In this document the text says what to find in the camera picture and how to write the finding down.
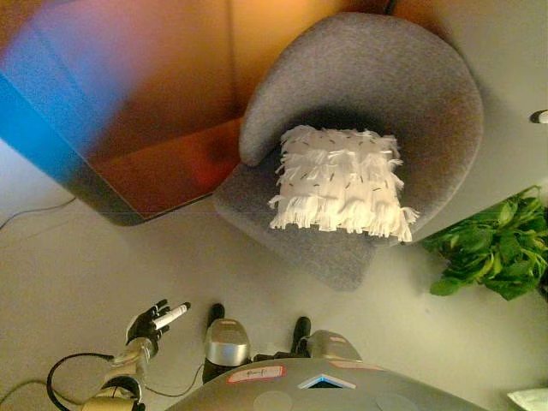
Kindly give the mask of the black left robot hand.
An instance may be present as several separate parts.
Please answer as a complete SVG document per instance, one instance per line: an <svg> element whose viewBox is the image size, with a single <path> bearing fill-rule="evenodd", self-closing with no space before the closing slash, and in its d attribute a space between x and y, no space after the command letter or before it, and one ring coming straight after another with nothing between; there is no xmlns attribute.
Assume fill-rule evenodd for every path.
<svg viewBox="0 0 548 411"><path fill-rule="evenodd" d="M157 344L170 330L170 325L187 313L191 306L188 301L173 308L166 299L157 302L131 321L126 331L126 344L137 338L146 338Z"/></svg>

